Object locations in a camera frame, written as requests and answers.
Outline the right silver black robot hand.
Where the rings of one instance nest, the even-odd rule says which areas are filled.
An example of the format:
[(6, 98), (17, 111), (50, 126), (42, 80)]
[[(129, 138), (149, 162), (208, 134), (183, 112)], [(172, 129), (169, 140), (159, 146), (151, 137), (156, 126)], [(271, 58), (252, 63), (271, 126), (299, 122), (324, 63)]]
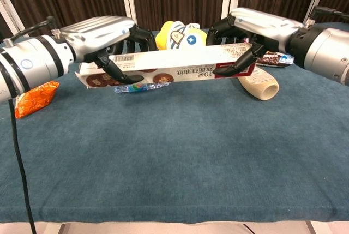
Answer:
[(286, 48), (294, 33), (304, 25), (287, 19), (249, 8), (234, 8), (227, 17), (212, 24), (206, 45), (219, 45), (222, 38), (248, 37), (251, 47), (233, 65), (217, 67), (213, 73), (220, 76), (234, 76), (255, 63), (266, 52), (287, 54)]

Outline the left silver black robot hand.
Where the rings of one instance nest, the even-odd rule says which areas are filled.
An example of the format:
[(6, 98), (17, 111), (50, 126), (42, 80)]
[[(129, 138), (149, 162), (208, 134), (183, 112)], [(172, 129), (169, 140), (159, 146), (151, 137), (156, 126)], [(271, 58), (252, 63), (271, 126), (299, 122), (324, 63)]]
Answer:
[(136, 43), (142, 52), (157, 49), (153, 33), (125, 16), (97, 16), (62, 27), (60, 32), (74, 52), (76, 63), (94, 62), (113, 79), (127, 85), (141, 82), (144, 77), (123, 73), (110, 56), (120, 55), (125, 41), (130, 53), (135, 52)]

